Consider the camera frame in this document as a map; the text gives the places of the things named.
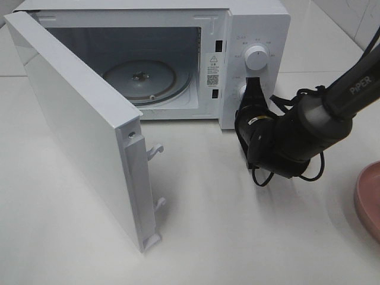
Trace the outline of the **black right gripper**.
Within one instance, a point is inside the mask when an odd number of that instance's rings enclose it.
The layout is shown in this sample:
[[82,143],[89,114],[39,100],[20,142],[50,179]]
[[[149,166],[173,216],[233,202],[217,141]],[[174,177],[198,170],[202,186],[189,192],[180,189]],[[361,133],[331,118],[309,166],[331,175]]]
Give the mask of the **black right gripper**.
[[278,169],[273,152],[274,125],[278,116],[267,109],[259,77],[246,77],[242,105],[236,112],[235,131],[250,169]]

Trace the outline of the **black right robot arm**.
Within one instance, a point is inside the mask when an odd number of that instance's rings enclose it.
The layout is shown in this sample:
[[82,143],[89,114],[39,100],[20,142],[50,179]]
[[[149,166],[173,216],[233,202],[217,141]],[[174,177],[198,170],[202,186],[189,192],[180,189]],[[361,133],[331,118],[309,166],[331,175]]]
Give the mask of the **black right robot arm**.
[[347,137],[357,112],[378,99],[378,46],[366,51],[329,87],[300,89],[291,100],[271,96],[282,116],[269,110],[260,79],[248,77],[235,115],[235,131],[248,169],[302,177],[311,158]]

